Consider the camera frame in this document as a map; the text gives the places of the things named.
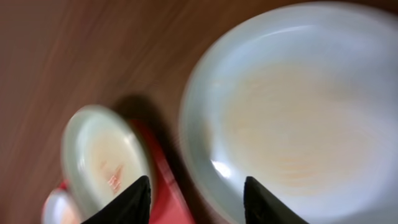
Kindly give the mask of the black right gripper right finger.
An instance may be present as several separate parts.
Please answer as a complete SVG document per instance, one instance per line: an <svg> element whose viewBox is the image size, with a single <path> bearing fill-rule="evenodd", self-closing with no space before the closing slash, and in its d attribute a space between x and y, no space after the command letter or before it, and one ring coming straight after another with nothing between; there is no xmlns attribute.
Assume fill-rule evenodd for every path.
<svg viewBox="0 0 398 224"><path fill-rule="evenodd" d="M254 177L246 177L243 200L246 224L308 224Z"/></svg>

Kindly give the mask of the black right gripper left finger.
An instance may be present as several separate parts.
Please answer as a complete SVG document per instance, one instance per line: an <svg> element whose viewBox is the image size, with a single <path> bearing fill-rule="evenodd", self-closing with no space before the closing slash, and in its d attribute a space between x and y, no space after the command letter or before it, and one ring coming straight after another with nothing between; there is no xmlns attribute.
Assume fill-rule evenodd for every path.
<svg viewBox="0 0 398 224"><path fill-rule="evenodd" d="M149 178L143 175L82 224L148 224L150 190Z"/></svg>

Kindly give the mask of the white plate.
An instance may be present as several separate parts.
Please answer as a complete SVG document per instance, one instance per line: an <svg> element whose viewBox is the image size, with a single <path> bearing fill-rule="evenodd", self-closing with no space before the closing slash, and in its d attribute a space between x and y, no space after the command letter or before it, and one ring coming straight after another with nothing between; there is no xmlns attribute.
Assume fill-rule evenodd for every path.
<svg viewBox="0 0 398 224"><path fill-rule="evenodd" d="M155 195L154 167L142 136L109 108L79 109L64 129L61 152L68 189L84 220L143 175Z"/></svg>

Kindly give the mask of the white plate dotted sauce streak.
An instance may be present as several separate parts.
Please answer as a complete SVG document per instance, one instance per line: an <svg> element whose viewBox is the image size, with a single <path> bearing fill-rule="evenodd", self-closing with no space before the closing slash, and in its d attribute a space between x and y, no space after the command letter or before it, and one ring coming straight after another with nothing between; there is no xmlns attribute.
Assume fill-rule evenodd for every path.
<svg viewBox="0 0 398 224"><path fill-rule="evenodd" d="M41 216L41 224L80 224L78 208L71 195L64 189L55 189L47 197Z"/></svg>

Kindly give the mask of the white plate front smeared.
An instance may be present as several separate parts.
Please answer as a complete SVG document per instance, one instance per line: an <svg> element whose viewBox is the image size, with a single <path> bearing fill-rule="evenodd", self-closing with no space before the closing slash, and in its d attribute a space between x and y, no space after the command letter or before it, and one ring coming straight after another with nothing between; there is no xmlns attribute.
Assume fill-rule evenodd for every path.
<svg viewBox="0 0 398 224"><path fill-rule="evenodd" d="M180 147L230 223L248 176L308 223L396 223L397 16L306 2L231 29L192 72Z"/></svg>

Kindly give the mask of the red serving tray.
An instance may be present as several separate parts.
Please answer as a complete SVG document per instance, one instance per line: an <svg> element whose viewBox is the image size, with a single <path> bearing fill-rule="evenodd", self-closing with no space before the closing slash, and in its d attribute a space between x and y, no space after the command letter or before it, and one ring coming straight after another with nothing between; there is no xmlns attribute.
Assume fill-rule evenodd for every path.
<svg viewBox="0 0 398 224"><path fill-rule="evenodd" d="M152 158L156 185L155 195L151 194L150 223L193 223L192 214L185 203L158 140L142 121L133 119L127 123L142 136Z"/></svg>

